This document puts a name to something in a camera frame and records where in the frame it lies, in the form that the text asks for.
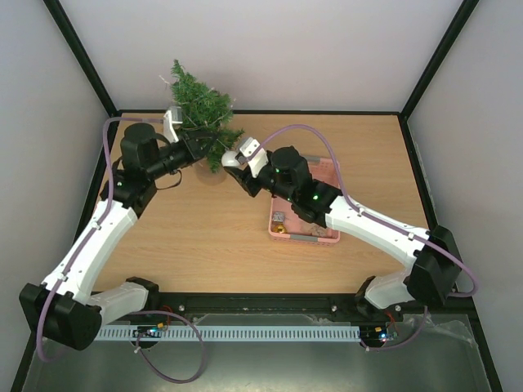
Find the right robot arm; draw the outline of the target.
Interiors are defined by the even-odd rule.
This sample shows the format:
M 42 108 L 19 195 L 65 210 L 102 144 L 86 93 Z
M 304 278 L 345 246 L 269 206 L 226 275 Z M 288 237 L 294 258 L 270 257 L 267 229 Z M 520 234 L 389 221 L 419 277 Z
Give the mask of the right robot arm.
M 355 294 L 362 318 L 375 319 L 390 306 L 410 301 L 439 308 L 451 294 L 461 269 L 450 259 L 457 247 L 448 229 L 406 225 L 349 203 L 337 186 L 314 178 L 307 160 L 292 146 L 261 150 L 252 160 L 227 151 L 221 164 L 250 196 L 264 189 L 289 202 L 302 221 L 356 237 L 403 265 L 400 272 L 364 281 Z

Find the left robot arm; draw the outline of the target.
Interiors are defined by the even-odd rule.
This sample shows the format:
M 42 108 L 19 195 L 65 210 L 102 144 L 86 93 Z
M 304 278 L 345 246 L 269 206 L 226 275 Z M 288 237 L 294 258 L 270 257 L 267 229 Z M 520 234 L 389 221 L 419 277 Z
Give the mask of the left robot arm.
M 157 193 L 157 179 L 205 158 L 216 138 L 210 131 L 164 136 L 147 122 L 125 130 L 90 222 L 59 265 L 39 285 L 28 283 L 20 293 L 39 349 L 50 339 L 83 350 L 101 327 L 155 305 L 159 287 L 143 278 L 129 278 L 98 294 L 92 289 L 118 242 Z

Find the white ball ornament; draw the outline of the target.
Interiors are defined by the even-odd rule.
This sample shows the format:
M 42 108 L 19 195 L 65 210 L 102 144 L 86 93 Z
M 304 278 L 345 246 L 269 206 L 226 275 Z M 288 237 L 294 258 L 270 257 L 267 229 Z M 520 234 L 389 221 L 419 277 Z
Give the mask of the white ball ornament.
M 238 159 L 238 152 L 234 150 L 227 150 L 221 156 L 221 165 L 223 167 L 240 167 L 242 163 Z

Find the clear wire fairy lights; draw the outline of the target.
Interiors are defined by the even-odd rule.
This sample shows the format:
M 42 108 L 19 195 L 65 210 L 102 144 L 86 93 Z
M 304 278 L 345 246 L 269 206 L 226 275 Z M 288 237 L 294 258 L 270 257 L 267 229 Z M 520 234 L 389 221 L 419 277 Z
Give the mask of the clear wire fairy lights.
M 172 76 L 175 78 L 169 84 L 173 97 L 172 106 L 181 107 L 183 120 L 177 129 L 178 138 L 186 129 L 207 128 L 218 133 L 218 140 L 224 146 L 232 146 L 241 136 L 241 131 L 228 126 L 233 117 L 230 96 L 200 82 L 183 68 L 173 67 Z

